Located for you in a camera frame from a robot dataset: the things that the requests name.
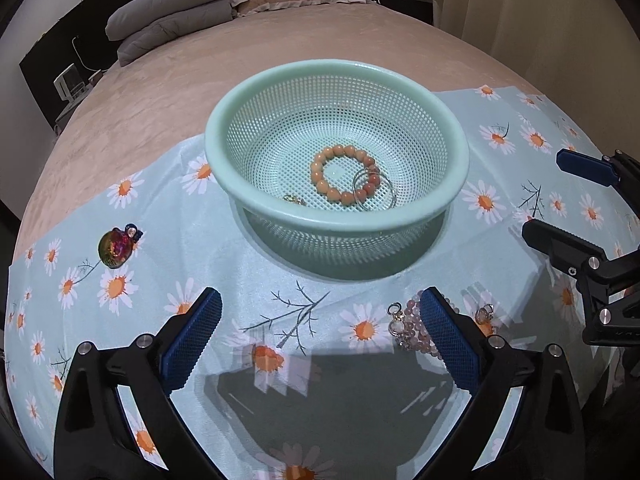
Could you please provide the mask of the gold clasp pendant earring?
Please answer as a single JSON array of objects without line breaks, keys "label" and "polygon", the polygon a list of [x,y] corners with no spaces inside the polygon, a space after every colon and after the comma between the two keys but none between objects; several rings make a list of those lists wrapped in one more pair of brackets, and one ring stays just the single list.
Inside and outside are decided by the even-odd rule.
[{"label": "gold clasp pendant earring", "polygon": [[404,322],[404,312],[400,302],[394,302],[387,307],[387,313],[390,316],[390,324],[388,331],[394,338],[401,337],[405,333],[406,326]]}]

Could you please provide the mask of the pearl drop earring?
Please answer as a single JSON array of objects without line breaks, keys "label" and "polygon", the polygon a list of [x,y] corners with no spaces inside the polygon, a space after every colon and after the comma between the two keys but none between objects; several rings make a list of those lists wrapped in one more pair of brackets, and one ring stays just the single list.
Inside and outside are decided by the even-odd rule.
[{"label": "pearl drop earring", "polygon": [[480,331],[486,336],[497,333],[495,309],[492,304],[483,304],[474,313],[474,322]]}]

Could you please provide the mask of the cream curtain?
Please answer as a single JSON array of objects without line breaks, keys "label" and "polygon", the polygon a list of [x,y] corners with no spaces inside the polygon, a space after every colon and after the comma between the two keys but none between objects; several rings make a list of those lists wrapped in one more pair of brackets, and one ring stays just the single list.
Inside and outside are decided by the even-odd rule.
[{"label": "cream curtain", "polygon": [[584,122],[639,113],[639,38],[615,0],[426,0],[436,27]]}]

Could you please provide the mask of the iridescent metallic charm pendant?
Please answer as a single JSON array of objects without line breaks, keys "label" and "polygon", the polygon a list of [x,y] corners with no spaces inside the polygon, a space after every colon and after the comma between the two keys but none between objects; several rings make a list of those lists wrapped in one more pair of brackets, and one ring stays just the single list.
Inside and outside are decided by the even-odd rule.
[{"label": "iridescent metallic charm pendant", "polygon": [[98,244],[101,262],[110,269],[119,269],[131,257],[142,236],[143,232],[133,223],[107,231]]}]

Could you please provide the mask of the daisy print teal cloth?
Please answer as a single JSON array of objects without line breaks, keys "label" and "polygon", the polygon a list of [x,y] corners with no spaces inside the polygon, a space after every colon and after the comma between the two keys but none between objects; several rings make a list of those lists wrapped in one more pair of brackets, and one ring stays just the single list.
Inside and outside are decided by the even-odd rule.
[{"label": "daisy print teal cloth", "polygon": [[[438,288],[466,314],[495,309],[514,346],[555,342],[586,396],[611,353],[582,342],[582,300],[521,237],[539,218],[602,247],[639,245],[639,221],[612,188],[564,174],[562,148],[596,147],[548,99],[508,87],[446,92],[468,136],[470,171],[431,249],[382,278],[339,280],[291,266],[250,232],[194,136],[119,179],[29,247],[11,266],[6,379],[17,426],[53,466],[58,404],[70,360],[88,340],[129,344],[185,311],[203,288],[224,312],[186,386],[172,400],[232,479],[408,479],[468,402],[422,336],[390,336],[387,307]],[[101,237],[142,232],[119,269]]]}]

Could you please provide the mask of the mint green plastic colander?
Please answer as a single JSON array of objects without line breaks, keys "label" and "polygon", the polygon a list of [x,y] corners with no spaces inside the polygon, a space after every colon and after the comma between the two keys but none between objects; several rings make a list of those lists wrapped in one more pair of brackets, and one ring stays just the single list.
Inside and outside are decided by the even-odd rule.
[{"label": "mint green plastic colander", "polygon": [[[204,142],[256,240],[291,266],[339,280],[382,278],[422,258],[470,168],[460,122],[433,92],[337,60],[262,76]],[[390,178],[395,208],[355,207],[352,177],[363,168]]]}]

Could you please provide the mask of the small gold earring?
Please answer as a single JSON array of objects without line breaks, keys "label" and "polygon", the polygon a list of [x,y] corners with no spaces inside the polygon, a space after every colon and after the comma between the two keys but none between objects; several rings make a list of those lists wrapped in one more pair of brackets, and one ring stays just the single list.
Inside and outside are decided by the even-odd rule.
[{"label": "small gold earring", "polygon": [[305,207],[307,206],[306,202],[302,198],[293,194],[285,194],[285,196],[283,196],[282,198],[289,203],[293,203],[293,204],[297,204]]}]

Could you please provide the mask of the pink bed cover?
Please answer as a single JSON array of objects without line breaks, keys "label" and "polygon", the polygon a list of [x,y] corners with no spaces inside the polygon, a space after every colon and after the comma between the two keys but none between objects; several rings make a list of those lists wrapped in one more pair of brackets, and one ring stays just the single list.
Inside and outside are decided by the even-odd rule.
[{"label": "pink bed cover", "polygon": [[22,258],[79,206],[179,142],[225,127],[252,84],[281,65],[369,65],[410,92],[535,87],[480,49],[377,4],[325,4],[255,14],[113,66],[43,166],[14,255]]}]

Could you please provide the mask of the white bedside device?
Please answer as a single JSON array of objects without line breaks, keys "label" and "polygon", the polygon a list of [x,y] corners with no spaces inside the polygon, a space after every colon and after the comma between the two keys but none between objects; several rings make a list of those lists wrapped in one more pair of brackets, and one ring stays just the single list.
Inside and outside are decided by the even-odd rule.
[{"label": "white bedside device", "polygon": [[103,75],[103,70],[96,70],[87,81],[84,81],[77,66],[70,64],[55,78],[53,84],[62,101],[66,101],[68,104],[75,104],[88,96]]}]

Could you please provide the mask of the lower grey folded blanket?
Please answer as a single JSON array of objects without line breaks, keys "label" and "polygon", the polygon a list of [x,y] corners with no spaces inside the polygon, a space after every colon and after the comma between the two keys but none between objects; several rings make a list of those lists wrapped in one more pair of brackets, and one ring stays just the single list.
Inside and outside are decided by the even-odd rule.
[{"label": "lower grey folded blanket", "polygon": [[124,67],[163,44],[194,32],[227,23],[233,18],[229,0],[216,0],[163,16],[128,36],[118,47],[119,65]]}]

